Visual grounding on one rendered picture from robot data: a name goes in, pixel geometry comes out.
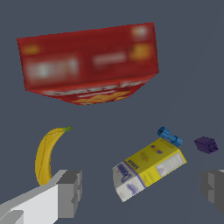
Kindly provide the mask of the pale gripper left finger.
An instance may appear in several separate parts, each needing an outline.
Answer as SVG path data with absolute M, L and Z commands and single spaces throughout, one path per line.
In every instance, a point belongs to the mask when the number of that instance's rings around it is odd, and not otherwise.
M 60 170 L 46 185 L 0 205 L 0 224 L 54 224 L 73 218 L 82 195 L 82 171 Z

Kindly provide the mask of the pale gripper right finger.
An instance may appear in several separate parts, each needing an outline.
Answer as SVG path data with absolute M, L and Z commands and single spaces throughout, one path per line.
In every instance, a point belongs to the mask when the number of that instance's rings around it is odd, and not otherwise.
M 203 196 L 224 214 L 224 170 L 202 171 L 200 178 Z

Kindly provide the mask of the yellow banana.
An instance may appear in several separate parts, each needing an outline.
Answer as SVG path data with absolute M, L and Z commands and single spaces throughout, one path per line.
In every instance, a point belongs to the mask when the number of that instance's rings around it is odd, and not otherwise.
M 51 155 L 57 141 L 72 127 L 50 130 L 41 140 L 35 159 L 35 174 L 40 186 L 46 185 L 52 178 Z

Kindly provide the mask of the small purple block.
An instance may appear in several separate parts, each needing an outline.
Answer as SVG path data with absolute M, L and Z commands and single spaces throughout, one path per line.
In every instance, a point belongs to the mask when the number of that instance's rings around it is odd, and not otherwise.
M 199 151 L 210 154 L 218 150 L 218 146 L 214 139 L 209 137 L 200 137 L 194 141 Z

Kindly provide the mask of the blue bolt-shaped toy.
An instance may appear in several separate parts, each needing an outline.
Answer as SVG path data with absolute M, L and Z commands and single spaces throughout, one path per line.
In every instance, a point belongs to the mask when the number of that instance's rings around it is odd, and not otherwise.
M 171 143 L 176 147 L 179 147 L 183 143 L 183 140 L 180 137 L 172 135 L 171 132 L 166 127 L 161 127 L 157 131 L 157 134 L 162 138 L 169 139 Z

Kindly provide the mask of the yellow and white sugar box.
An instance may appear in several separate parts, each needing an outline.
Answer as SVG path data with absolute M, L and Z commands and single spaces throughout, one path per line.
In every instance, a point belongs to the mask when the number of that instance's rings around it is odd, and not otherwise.
M 125 202 L 184 164 L 181 150 L 159 138 L 112 168 L 115 191 Z

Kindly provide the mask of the red cracker box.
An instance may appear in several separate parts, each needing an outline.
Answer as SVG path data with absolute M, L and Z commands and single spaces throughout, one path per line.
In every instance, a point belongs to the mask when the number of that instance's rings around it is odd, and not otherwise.
M 19 38 L 17 45 L 25 90 L 76 105 L 126 99 L 159 73 L 152 22 Z

